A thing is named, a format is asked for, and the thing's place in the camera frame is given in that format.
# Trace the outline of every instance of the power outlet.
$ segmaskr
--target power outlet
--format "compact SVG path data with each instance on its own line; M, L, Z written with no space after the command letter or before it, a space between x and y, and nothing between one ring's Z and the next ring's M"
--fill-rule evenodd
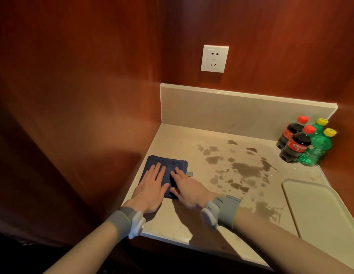
M228 51L228 46L204 45L201 71L223 73Z

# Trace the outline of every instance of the white tray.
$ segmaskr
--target white tray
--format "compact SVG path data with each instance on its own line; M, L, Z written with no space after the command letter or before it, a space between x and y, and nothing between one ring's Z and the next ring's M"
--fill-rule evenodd
M354 219L338 193L292 179L282 188L299 236L354 269Z

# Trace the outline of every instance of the hand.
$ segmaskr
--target hand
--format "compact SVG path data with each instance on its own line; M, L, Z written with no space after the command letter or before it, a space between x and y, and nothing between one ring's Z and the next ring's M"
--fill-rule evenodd
M171 188L171 192L189 209L202 210L207 201L214 200L218 193L211 192L199 181L185 175L178 167L175 173L171 171L171 176L175 180L178 188Z
M165 184L161 187L166 167L163 166L158 174L160 167L161 164L158 162L156 166L152 165L150 169L145 172L142 181L135 188L131 199L126 201L123 207L131 207L136 211L142 211L143 214L156 211L163 201L163 197L169 187L169 184Z

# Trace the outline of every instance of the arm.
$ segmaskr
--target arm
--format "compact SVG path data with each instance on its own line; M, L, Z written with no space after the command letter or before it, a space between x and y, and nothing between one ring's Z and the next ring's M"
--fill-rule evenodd
M171 172L178 189L174 193L190 209L201 210L207 201L220 194L209 191L200 182L186 176L176 168ZM263 219L244 207L239 207L232 232L243 239L276 272L279 273L341 273L354 274L354 270L320 249Z
M136 212L141 211L143 214L156 211L168 189L168 184L161 187L166 168L163 166L158 174L160 166L160 163L157 163L156 166L151 166L145 173L140 184L136 187L131 199L126 201L123 207L130 207ZM121 239L117 225L115 226L112 222L106 220L45 273L96 273L111 250Z

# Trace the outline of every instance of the yellow bottle cap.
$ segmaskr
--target yellow bottle cap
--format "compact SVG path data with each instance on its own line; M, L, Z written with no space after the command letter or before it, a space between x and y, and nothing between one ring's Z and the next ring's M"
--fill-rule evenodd
M325 129L323 133L328 137L334 137L337 132L333 129Z
M321 125L321 126L325 126L328 124L328 120L327 119L324 119L324 118L319 118L317 120L317 124Z

